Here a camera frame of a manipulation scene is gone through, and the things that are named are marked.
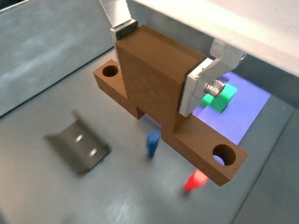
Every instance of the purple surface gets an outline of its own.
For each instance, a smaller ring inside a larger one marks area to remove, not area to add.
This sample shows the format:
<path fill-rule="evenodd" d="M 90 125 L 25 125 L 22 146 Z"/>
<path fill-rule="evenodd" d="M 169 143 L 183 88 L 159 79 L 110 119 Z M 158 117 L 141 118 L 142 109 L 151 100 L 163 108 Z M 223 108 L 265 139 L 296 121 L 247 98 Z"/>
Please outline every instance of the purple surface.
<path fill-rule="evenodd" d="M 234 73 L 226 73 L 223 77 L 238 89 L 227 108 L 221 113 L 211 106 L 198 107 L 193 114 L 234 144 L 239 144 L 267 103 L 270 93 Z"/>
<path fill-rule="evenodd" d="M 215 161 L 217 161 L 221 165 L 225 165 L 225 161 L 223 161 L 223 159 L 222 159 L 219 156 L 215 156 L 215 155 L 214 155 L 214 159 L 215 159 Z"/>

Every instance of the white panel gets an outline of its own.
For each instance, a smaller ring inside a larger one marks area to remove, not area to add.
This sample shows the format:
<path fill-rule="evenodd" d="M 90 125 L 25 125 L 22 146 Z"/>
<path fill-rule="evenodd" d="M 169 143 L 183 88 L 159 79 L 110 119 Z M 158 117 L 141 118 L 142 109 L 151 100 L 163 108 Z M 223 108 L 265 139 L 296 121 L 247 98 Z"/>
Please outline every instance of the white panel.
<path fill-rule="evenodd" d="M 137 0 L 299 76 L 297 0 Z"/>

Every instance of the gray floor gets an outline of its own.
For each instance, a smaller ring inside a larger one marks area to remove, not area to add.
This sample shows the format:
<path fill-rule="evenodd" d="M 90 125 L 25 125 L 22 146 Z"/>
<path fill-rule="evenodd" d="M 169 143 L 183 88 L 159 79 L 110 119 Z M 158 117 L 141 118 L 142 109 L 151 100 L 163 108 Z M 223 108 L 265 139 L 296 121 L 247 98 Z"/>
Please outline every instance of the gray floor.
<path fill-rule="evenodd" d="M 210 181 L 186 197 L 193 165 L 163 141 L 154 161 L 146 160 L 146 134 L 159 128 L 138 121 L 98 88 L 93 71 L 113 57 L 110 52 L 97 59 L 0 120 L 5 223 L 231 223 L 294 108 L 270 98 L 241 142 L 250 157 L 237 177 L 223 187 Z M 74 109 L 113 148 L 85 177 L 45 138 L 73 124 Z"/>
<path fill-rule="evenodd" d="M 299 110 L 294 112 L 235 223 L 299 222 L 298 123 Z"/>

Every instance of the red peg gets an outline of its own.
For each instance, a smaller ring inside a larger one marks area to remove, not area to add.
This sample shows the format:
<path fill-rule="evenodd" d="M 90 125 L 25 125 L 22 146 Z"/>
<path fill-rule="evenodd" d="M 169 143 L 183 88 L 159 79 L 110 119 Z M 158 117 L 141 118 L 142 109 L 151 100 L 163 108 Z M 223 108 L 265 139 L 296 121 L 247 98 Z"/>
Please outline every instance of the red peg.
<path fill-rule="evenodd" d="M 203 174 L 201 170 L 197 170 L 190 176 L 189 181 L 183 187 L 183 190 L 189 193 L 194 189 L 206 185 L 209 177 Z"/>

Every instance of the brown wooden block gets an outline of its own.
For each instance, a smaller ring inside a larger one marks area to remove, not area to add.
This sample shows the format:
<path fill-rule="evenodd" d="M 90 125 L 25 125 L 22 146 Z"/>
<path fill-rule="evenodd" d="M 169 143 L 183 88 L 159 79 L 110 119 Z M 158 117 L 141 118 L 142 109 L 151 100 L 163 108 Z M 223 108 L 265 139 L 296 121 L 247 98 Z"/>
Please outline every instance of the brown wooden block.
<path fill-rule="evenodd" d="M 129 100 L 167 128 L 178 114 L 186 74 L 206 56 L 147 26 L 117 42 Z"/>
<path fill-rule="evenodd" d="M 127 110 L 127 105 L 134 111 L 141 109 L 162 124 L 163 140 L 222 186 L 249 154 L 198 118 L 178 112 L 186 75 L 206 56 L 147 26 L 117 42 L 117 52 L 121 78 L 102 77 L 110 64 L 105 65 L 95 72 L 99 87 Z M 218 164 L 213 155 L 222 157 L 226 165 Z"/>
<path fill-rule="evenodd" d="M 145 115 L 145 112 L 127 100 L 127 90 L 123 81 L 123 74 L 118 69 L 118 63 L 110 60 L 97 71 L 95 78 L 99 88 L 118 102 L 118 104 L 137 118 Z"/>
<path fill-rule="evenodd" d="M 249 154 L 194 115 L 174 133 L 163 131 L 163 140 L 219 185 L 237 174 Z M 225 164 L 213 155 L 222 157 Z"/>

